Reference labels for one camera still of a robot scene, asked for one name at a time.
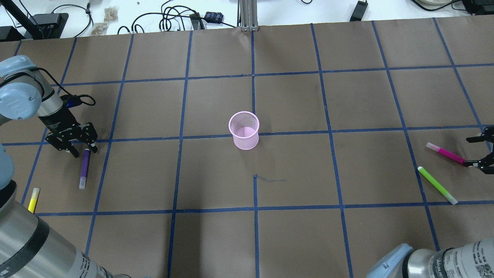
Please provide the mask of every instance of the magenta marker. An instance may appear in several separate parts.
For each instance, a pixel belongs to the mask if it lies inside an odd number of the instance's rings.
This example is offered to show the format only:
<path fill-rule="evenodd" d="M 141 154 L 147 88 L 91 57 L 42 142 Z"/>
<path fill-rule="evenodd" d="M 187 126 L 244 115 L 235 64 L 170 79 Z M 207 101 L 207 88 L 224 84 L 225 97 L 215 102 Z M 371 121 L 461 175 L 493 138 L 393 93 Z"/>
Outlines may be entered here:
<path fill-rule="evenodd" d="M 91 151 L 89 149 L 85 149 L 84 155 L 82 157 L 81 180 L 79 181 L 79 189 L 86 188 L 87 170 L 89 169 L 90 157 L 91 157 Z"/>
<path fill-rule="evenodd" d="M 452 160 L 458 162 L 459 164 L 465 166 L 463 163 L 465 162 L 466 159 L 464 159 L 462 157 L 459 157 L 459 156 L 457 156 L 456 154 L 454 154 L 454 153 L 452 153 L 450 151 L 447 151 L 447 150 L 445 150 L 443 148 L 440 148 L 440 147 L 438 147 L 438 146 L 436 146 L 434 144 L 431 144 L 431 143 L 427 143 L 426 147 L 428 147 L 429 149 L 434 150 L 434 151 L 442 154 L 443 156 L 445 156 L 445 157 L 447 157 L 449 159 L 452 159 Z"/>

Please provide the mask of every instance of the marker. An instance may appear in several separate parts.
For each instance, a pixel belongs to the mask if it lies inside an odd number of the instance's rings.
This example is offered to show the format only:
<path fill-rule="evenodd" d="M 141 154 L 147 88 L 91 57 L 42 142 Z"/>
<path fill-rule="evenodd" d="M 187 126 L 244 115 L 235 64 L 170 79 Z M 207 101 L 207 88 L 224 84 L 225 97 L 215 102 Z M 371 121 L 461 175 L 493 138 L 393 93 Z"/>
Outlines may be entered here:
<path fill-rule="evenodd" d="M 82 157 L 81 180 L 79 181 L 79 189 L 86 188 L 87 171 L 89 169 L 90 157 L 91 157 L 91 151 L 88 148 L 84 149 L 84 155 Z"/>
<path fill-rule="evenodd" d="M 449 159 L 452 159 L 456 162 L 458 162 L 459 164 L 461 164 L 462 166 L 465 166 L 463 163 L 466 161 L 466 159 L 460 157 L 460 156 L 457 156 L 456 154 L 450 152 L 450 151 L 447 151 L 443 148 L 440 148 L 432 143 L 427 143 L 427 145 L 425 145 L 426 147 L 428 147 L 429 149 L 431 150 L 434 150 L 440 154 L 442 154 L 443 156 L 449 158 Z"/>
<path fill-rule="evenodd" d="M 38 202 L 38 195 L 39 194 L 40 194 L 39 188 L 33 189 L 33 194 L 31 195 L 31 201 L 29 201 L 29 207 L 28 207 L 28 210 L 31 213 L 34 213 L 34 210 L 36 209 L 36 203 Z"/>
<path fill-rule="evenodd" d="M 433 177 L 429 172 L 427 172 L 424 167 L 420 166 L 417 168 L 417 170 L 437 189 L 439 192 L 448 199 L 448 201 L 456 205 L 458 204 L 458 201 L 451 196 L 451 194 Z"/>

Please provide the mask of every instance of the grid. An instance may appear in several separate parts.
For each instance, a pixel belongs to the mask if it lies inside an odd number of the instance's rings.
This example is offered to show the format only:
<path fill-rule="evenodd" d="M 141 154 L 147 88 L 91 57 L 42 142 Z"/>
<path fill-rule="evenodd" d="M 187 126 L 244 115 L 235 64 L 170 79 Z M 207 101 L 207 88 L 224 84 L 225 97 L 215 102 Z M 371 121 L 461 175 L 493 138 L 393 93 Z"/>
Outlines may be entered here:
<path fill-rule="evenodd" d="M 115 105 L 115 110 L 113 114 L 113 120 L 112 120 L 112 125 L 111 125 L 111 130 L 109 134 L 108 139 L 102 139 L 99 140 L 99 143 L 107 143 L 108 147 L 106 149 L 106 154 L 104 158 L 104 164 L 102 167 L 102 173 L 101 173 L 101 179 L 99 182 L 99 188 L 97 191 L 97 196 L 96 196 L 96 201 L 94 204 L 94 209 L 92 211 L 82 211 L 82 212 L 43 212 L 43 213 L 37 213 L 37 215 L 41 217 L 47 217 L 47 216 L 91 216 L 91 222 L 90 222 L 90 228 L 89 228 L 89 234 L 87 237 L 87 243 L 86 243 L 86 249 L 85 252 L 86 254 L 89 253 L 90 247 L 91 247 L 91 240 L 93 236 L 93 230 L 95 226 L 95 221 L 97 216 L 109 216 L 109 215 L 143 215 L 143 214 L 168 214 L 171 216 L 171 224 L 170 224 L 170 230 L 169 230 L 169 249 L 168 249 L 168 256 L 167 256 L 167 263 L 166 263 L 166 268 L 167 268 L 167 275 L 168 277 L 172 276 L 172 259 L 174 255 L 174 241 L 175 241 L 175 223 L 176 223 L 176 217 L 177 215 L 180 214 L 195 214 L 195 213 L 219 213 L 219 212 L 241 212 L 241 211 L 246 211 L 246 212 L 253 212 L 254 213 L 254 250 L 255 250 L 255 276 L 260 277 L 261 276 L 261 271 L 260 268 L 260 258 L 262 257 L 262 252 L 260 252 L 259 249 L 259 212 L 260 211 L 282 211 L 282 210 L 340 210 L 340 217 L 341 217 L 341 227 L 342 227 L 342 235 L 343 235 L 343 241 L 344 241 L 344 250 L 346 253 L 346 263 L 348 266 L 348 276 L 349 277 L 357 277 L 354 274 L 353 271 L 353 266 L 352 266 L 352 256 L 351 256 L 351 250 L 350 250 L 350 245 L 352 242 L 349 239 L 348 235 L 348 230 L 347 230 L 347 220 L 345 217 L 345 210 L 346 209 L 353 209 L 353 208 L 387 208 L 387 207 L 420 207 L 424 208 L 426 216 L 427 216 L 427 221 L 429 224 L 430 232 L 432 234 L 432 239 L 433 239 L 433 244 L 436 250 L 440 250 L 441 247 L 445 246 L 440 246 L 437 235 L 436 235 L 436 229 L 434 227 L 433 219 L 431 217 L 431 212 L 430 212 L 430 207 L 436 207 L 436 206 L 447 206 L 449 205 L 448 202 L 445 201 L 428 201 L 426 197 L 426 191 L 424 190 L 424 185 L 422 184 L 422 179 L 420 178 L 420 175 L 418 171 L 415 171 L 415 177 L 416 177 L 416 182 L 418 184 L 420 194 L 422 201 L 421 202 L 403 202 L 403 203 L 372 203 L 372 204 L 349 204 L 345 203 L 343 199 L 343 194 L 342 194 L 342 188 L 340 185 L 340 176 L 339 173 L 340 171 L 338 170 L 338 160 L 337 158 L 339 157 L 339 154 L 336 153 L 335 145 L 334 145 L 334 138 L 333 136 L 335 134 L 349 134 L 349 133 L 367 133 L 367 132 L 403 132 L 405 135 L 408 151 L 410 158 L 412 160 L 413 167 L 416 169 L 417 168 L 417 161 L 415 159 L 414 151 L 412 148 L 412 141 L 409 136 L 409 131 L 424 131 L 424 130 L 460 130 L 460 129 L 471 129 L 471 128 L 476 128 L 476 129 L 482 129 L 487 123 L 484 122 L 482 123 L 480 120 L 479 115 L 476 112 L 476 109 L 474 107 L 474 104 L 469 96 L 469 93 L 467 92 L 467 89 L 462 81 L 462 78 L 460 77 L 460 74 L 458 72 L 458 68 L 470 68 L 470 67 L 492 67 L 494 66 L 494 63 L 474 63 L 474 64 L 462 64 L 462 65 L 456 65 L 453 61 L 452 54 L 450 53 L 450 50 L 448 48 L 448 45 L 443 37 L 442 30 L 440 26 L 438 25 L 437 20 L 434 18 L 433 19 L 434 26 L 439 34 L 439 37 L 441 38 L 441 43 L 447 53 L 448 59 L 450 61 L 450 65 L 432 65 L 432 66 L 408 66 L 408 67 L 390 67 L 388 66 L 387 59 L 385 56 L 385 51 L 383 50 L 383 46 L 380 40 L 380 34 L 378 33 L 378 30 L 376 28 L 376 24 L 374 22 L 371 22 L 372 29 L 375 35 L 375 39 L 377 41 L 377 45 L 379 48 L 379 52 L 381 54 L 382 62 L 384 67 L 379 67 L 379 68 L 364 68 L 364 69 L 337 69 L 337 70 L 323 70 L 322 67 L 322 62 L 321 62 L 321 57 L 320 57 L 320 45 L 318 45 L 318 36 L 316 34 L 314 25 L 310 25 L 310 29 L 312 32 L 312 39 L 313 39 L 313 47 L 315 50 L 316 58 L 317 58 L 317 66 L 318 70 L 317 71 L 300 71 L 300 72 L 277 72 L 277 73 L 256 73 L 256 61 L 255 61 L 255 41 L 254 41 L 254 33 L 251 33 L 250 36 L 250 43 L 251 43 L 251 73 L 250 74 L 238 74 L 238 75 L 219 75 L 219 76 L 189 76 L 189 70 L 190 70 L 190 61 L 191 61 L 191 49 L 192 49 L 192 41 L 193 41 L 193 36 L 195 35 L 195 32 L 190 32 L 189 38 L 188 38 L 188 50 L 187 50 L 187 62 L 186 62 L 186 69 L 185 69 L 185 76 L 184 77 L 173 77 L 173 78 L 158 78 L 158 79 L 136 79 L 136 80 L 128 80 L 126 79 L 126 74 L 127 74 L 127 67 L 129 65 L 129 59 L 131 56 L 131 50 L 132 50 L 132 45 L 135 40 L 135 35 L 131 35 L 130 37 L 130 43 L 126 55 L 126 61 L 124 65 L 124 70 L 123 70 L 123 76 L 121 80 L 115 80 L 115 81 L 101 81 L 101 82 L 83 82 L 83 83 L 66 83 L 65 82 L 65 77 L 67 75 L 67 71 L 69 69 L 69 65 L 71 63 L 71 59 L 74 54 L 74 50 L 76 48 L 76 44 L 78 42 L 78 39 L 74 39 L 70 55 L 68 57 L 68 61 L 65 66 L 65 70 L 63 72 L 63 76 L 61 78 L 61 84 L 64 86 L 82 86 L 82 85 L 102 85 L 102 84 L 119 84 L 119 92 L 118 92 L 118 97 L 116 100 L 116 105 Z M 17 49 L 15 53 L 17 54 L 20 47 L 21 47 L 22 42 L 19 43 L 17 46 Z M 476 124 L 475 125 L 460 125 L 460 126 L 443 126 L 443 127 L 435 127 L 435 126 L 422 126 L 422 127 L 407 127 L 405 118 L 400 106 L 399 102 L 399 97 L 397 95 L 395 85 L 393 82 L 392 78 L 392 72 L 396 71 L 403 71 L 403 70 L 420 70 L 420 69 L 452 69 L 454 70 L 455 76 L 457 78 L 457 81 L 459 82 L 462 92 L 464 93 L 464 97 L 466 98 L 468 105 L 471 109 L 471 112 L 474 115 Z M 387 79 L 389 80 L 389 86 L 391 88 L 392 96 L 394 98 L 396 108 L 398 110 L 399 114 L 399 119 L 401 122 L 401 127 L 396 127 L 396 128 L 368 128 L 368 129 L 339 129 L 339 130 L 334 130 L 331 127 L 331 119 L 329 115 L 329 109 L 328 109 L 328 101 L 327 101 L 327 93 L 325 91 L 325 79 L 324 79 L 324 74 L 328 73 L 345 73 L 345 72 L 372 72 L 372 71 L 378 71 L 378 72 L 385 72 Z M 331 155 L 331 160 L 332 160 L 332 166 L 333 166 L 333 171 L 334 171 L 334 178 L 336 182 L 336 190 L 337 190 L 337 204 L 334 205 L 292 205 L 292 206 L 259 206 L 258 205 L 258 187 L 257 187 L 257 181 L 258 179 L 264 179 L 261 176 L 254 175 L 252 177 L 252 184 L 253 184 L 253 205 L 252 206 L 245 206 L 245 207 L 231 207 L 231 208 L 210 208 L 210 209 L 178 209 L 177 208 L 177 202 L 178 202 L 178 195 L 179 195 L 179 190 L 180 190 L 180 170 L 181 170 L 181 160 L 182 160 L 182 146 L 185 140 L 192 140 L 192 139 L 209 139 L 209 138 L 228 138 L 231 137 L 229 134 L 215 134 L 215 135 L 198 135 L 198 136 L 185 136 L 184 135 L 184 118 L 185 118 L 185 111 L 186 111 L 186 105 L 187 105 L 187 88 L 190 80 L 201 80 L 201 79 L 224 79 L 224 78 L 242 78 L 242 77 L 248 77 L 251 76 L 251 84 L 252 84 L 252 93 L 251 93 L 251 99 L 252 99 L 252 111 L 255 113 L 256 112 L 256 78 L 257 77 L 262 77 L 262 76 L 285 76 L 285 75 L 310 75 L 310 74 L 316 74 L 319 75 L 319 80 L 320 80 L 320 86 L 322 90 L 322 101 L 323 101 L 323 106 L 324 106 L 324 113 L 325 113 L 325 118 L 326 118 L 326 125 L 327 129 L 326 130 L 310 130 L 310 131 L 289 131 L 289 132 L 264 132 L 260 133 L 262 137 L 269 137 L 269 136 L 284 136 L 284 135 L 316 135 L 316 134 L 321 134 L 321 135 L 328 135 L 329 138 L 329 144 L 330 144 L 330 155 Z M 184 82 L 184 90 L 183 90 L 183 99 L 182 99 L 182 108 L 181 108 L 181 117 L 180 117 L 180 132 L 179 136 L 174 136 L 174 137 L 155 137 L 155 138 L 126 138 L 126 139 L 118 139 L 114 138 L 114 131 L 115 131 L 115 125 L 117 121 L 117 115 L 119 112 L 119 104 L 120 100 L 122 97 L 122 92 L 124 89 L 124 84 L 127 83 L 139 83 L 139 82 L 159 82 L 159 81 L 183 81 Z M 6 146 L 24 146 L 24 145 L 34 145 L 34 146 L 39 146 L 38 151 L 36 154 L 36 157 L 34 159 L 33 165 L 31 172 L 29 174 L 29 178 L 27 180 L 27 185 L 26 189 L 23 192 L 22 195 L 22 200 L 21 203 L 24 204 L 26 200 L 26 196 L 29 192 L 31 182 L 33 179 L 33 175 L 35 173 L 35 169 L 40 157 L 41 149 L 44 145 L 47 144 L 47 142 L 44 142 L 43 139 L 46 135 L 46 130 L 43 134 L 43 137 L 41 138 L 40 141 L 38 142 L 19 142 L 19 143 L 5 143 L 4 145 Z M 165 209 L 165 210 L 130 210 L 130 211 L 100 211 L 98 209 L 99 207 L 99 201 L 101 197 L 101 192 L 103 189 L 103 184 L 105 180 L 105 174 L 107 170 L 107 164 L 109 160 L 109 156 L 111 153 L 111 148 L 112 148 L 112 143 L 115 142 L 130 142 L 130 141 L 165 141 L 165 140 L 175 140 L 178 141 L 178 157 L 177 157 L 177 163 L 176 163 L 176 175 L 175 175 L 175 186 L 174 186 L 174 194 L 173 194 L 173 206 L 172 209 Z M 487 150 L 492 150 L 490 145 L 487 145 Z M 469 200 L 469 201 L 460 201 L 458 203 L 460 206 L 461 205 L 482 205 L 482 204 L 494 204 L 494 200 Z"/>

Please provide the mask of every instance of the pink marker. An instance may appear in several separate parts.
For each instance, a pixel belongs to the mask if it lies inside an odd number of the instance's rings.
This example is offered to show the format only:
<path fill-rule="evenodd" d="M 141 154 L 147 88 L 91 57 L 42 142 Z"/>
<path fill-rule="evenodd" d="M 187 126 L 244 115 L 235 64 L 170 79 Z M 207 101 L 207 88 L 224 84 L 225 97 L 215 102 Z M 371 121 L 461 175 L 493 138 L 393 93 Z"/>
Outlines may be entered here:
<path fill-rule="evenodd" d="M 445 157 L 447 157 L 449 159 L 452 159 L 452 160 L 458 162 L 459 164 L 465 166 L 463 163 L 466 161 L 466 159 L 464 159 L 462 157 L 459 157 L 459 156 L 457 156 L 456 154 L 454 154 L 454 153 L 452 153 L 450 151 L 447 151 L 447 150 L 445 150 L 443 148 L 440 148 L 440 147 L 438 147 L 438 146 L 436 146 L 434 144 L 431 144 L 431 143 L 427 143 L 426 147 L 428 147 L 429 149 L 434 150 L 434 151 L 442 154 L 443 156 L 445 156 Z"/>

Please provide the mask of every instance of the plastic bag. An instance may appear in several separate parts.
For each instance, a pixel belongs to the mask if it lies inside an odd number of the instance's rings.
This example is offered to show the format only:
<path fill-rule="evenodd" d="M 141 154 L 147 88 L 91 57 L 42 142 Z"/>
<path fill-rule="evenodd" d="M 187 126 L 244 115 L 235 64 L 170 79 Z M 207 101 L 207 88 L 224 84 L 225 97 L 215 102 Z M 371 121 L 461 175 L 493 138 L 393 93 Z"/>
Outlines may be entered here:
<path fill-rule="evenodd" d="M 91 31 L 91 36 L 106 35 L 106 29 L 108 29 L 108 23 L 95 23 L 93 30 Z"/>
<path fill-rule="evenodd" d="M 119 8 L 118 7 L 110 7 L 105 8 L 105 19 L 104 22 L 114 22 L 119 19 Z"/>

